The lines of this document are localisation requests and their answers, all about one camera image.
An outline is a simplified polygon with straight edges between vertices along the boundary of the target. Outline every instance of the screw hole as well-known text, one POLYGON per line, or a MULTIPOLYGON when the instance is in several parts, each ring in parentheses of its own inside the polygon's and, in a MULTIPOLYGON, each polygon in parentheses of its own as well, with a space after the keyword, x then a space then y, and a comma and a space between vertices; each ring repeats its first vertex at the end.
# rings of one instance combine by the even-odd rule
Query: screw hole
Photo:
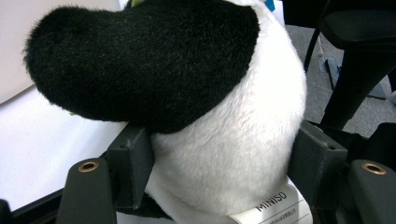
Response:
POLYGON ((387 173, 387 171, 384 168, 382 168, 381 166, 372 164, 372 163, 364 163, 363 168, 366 171, 371 172, 376 175, 384 175, 387 173))
POLYGON ((78 167, 78 170, 82 173, 88 173, 90 171, 95 170, 99 166, 99 163, 96 161, 87 161, 83 164, 81 164, 78 167))

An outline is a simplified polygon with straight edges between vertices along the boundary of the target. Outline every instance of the plush toy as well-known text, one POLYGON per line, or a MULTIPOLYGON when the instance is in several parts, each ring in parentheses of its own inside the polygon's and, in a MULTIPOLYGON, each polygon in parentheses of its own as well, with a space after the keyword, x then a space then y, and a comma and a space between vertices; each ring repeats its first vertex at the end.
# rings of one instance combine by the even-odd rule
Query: plush toy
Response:
POLYGON ((228 215, 286 184, 305 77, 264 2, 60 7, 37 24, 25 51, 52 103, 152 132, 147 192, 177 223, 234 223, 228 215))

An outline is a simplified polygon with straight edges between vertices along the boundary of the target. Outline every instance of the floor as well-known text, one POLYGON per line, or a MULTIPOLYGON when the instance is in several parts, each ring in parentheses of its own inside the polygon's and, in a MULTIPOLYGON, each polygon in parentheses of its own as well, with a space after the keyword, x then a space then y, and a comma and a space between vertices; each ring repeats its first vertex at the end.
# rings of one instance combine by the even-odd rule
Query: floor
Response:
MULTIPOLYGON (((302 61, 308 48, 313 29, 296 26, 286 26, 291 41, 302 61)), ((320 122, 324 109, 332 95, 332 87, 328 73, 320 69, 323 58, 333 57, 341 63, 343 51, 336 49, 324 36, 320 36, 314 49, 311 64, 306 74, 308 94, 304 118, 320 122)), ((391 95, 388 77, 380 82, 387 97, 391 95)), ((361 104, 355 116, 346 124, 344 131, 359 133, 369 137, 378 124, 383 122, 396 122, 396 106, 389 100, 377 100, 367 97, 361 104)))

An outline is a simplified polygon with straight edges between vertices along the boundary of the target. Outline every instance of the plush ear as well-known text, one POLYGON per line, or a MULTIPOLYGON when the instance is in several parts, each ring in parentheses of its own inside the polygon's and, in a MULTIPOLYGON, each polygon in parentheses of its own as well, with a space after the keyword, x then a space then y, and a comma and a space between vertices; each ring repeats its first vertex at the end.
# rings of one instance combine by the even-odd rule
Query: plush ear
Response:
POLYGON ((52 103, 88 119, 181 130, 246 74, 259 25, 251 7, 147 0, 120 12, 60 7, 32 31, 25 63, 52 103))

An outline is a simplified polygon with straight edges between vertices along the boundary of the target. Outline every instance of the tag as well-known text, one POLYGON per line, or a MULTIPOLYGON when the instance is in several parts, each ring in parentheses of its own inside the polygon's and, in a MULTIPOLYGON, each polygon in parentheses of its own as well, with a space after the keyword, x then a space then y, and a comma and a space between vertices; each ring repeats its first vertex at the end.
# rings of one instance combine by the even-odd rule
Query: tag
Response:
POLYGON ((255 208, 231 215, 239 224, 312 224, 308 203, 289 180, 278 194, 264 200, 255 208))

